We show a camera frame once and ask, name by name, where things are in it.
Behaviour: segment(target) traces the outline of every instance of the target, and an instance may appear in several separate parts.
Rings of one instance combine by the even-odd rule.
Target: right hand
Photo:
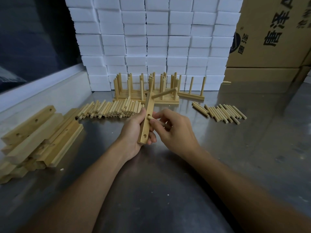
[[[187,155],[200,149],[188,117],[166,108],[153,114],[153,118],[155,119],[150,120],[151,131],[154,129],[158,133],[161,141],[170,151],[185,159]],[[160,121],[172,126],[170,131],[157,121],[159,118]]]

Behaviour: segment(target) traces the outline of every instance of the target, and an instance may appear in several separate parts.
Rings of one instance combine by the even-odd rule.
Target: pile of wooden dowels
[[[97,100],[95,103],[92,101],[90,104],[83,106],[76,118],[81,120],[86,117],[90,117],[91,119],[94,117],[130,117],[139,113],[142,107],[144,107],[144,104],[137,100],[131,100],[131,97],[114,102],[106,102],[104,100],[100,103]]]
[[[237,119],[247,119],[247,117],[238,110],[234,105],[217,105],[216,107],[208,107],[207,105],[201,106],[196,102],[192,102],[192,106],[198,110],[200,113],[202,113],[205,117],[212,117],[216,120],[216,122],[224,121],[225,123],[229,122],[235,122],[237,125],[240,124],[240,122]]]

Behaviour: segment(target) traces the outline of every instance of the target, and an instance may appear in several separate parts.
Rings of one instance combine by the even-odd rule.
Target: hand
[[[121,141],[124,148],[127,150],[127,160],[130,160],[136,156],[142,147],[142,144],[137,142],[140,133],[140,124],[145,119],[146,109],[142,107],[138,114],[128,118],[123,125],[121,133],[117,141]],[[156,135],[153,132],[149,132],[147,144],[151,145],[156,142]]]
[[[200,149],[200,145],[192,131],[191,123],[188,117],[180,115],[169,109],[164,109],[153,114],[155,119],[150,120],[150,130],[153,129],[159,134],[161,141],[172,152],[185,159],[186,155]],[[170,131],[167,131],[158,121],[171,125]]]

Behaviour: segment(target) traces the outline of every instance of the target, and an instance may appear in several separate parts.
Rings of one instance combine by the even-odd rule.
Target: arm
[[[208,182],[246,232],[311,232],[311,221],[294,208],[279,203],[266,191],[204,151],[192,131],[190,120],[169,109],[154,114],[151,130]],[[168,122],[167,131],[156,120]]]
[[[55,202],[19,232],[92,232],[97,215],[117,173],[142,145],[137,143],[146,110],[126,120],[118,139]],[[156,142],[149,133],[148,144]]]

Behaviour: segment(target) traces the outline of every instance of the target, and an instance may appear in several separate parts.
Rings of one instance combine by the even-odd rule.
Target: stainless steel table
[[[237,106],[240,125],[206,119],[180,99],[165,107],[190,118],[200,144],[235,171],[311,217],[311,85],[285,94],[238,92],[238,84],[204,92],[207,105]],[[112,99],[95,92],[86,102]],[[56,169],[29,172],[0,187],[0,232],[13,232],[54,199],[105,152],[125,118],[85,119],[84,131]],[[241,229],[207,183],[158,142],[145,146],[118,173],[94,232],[239,232]]]

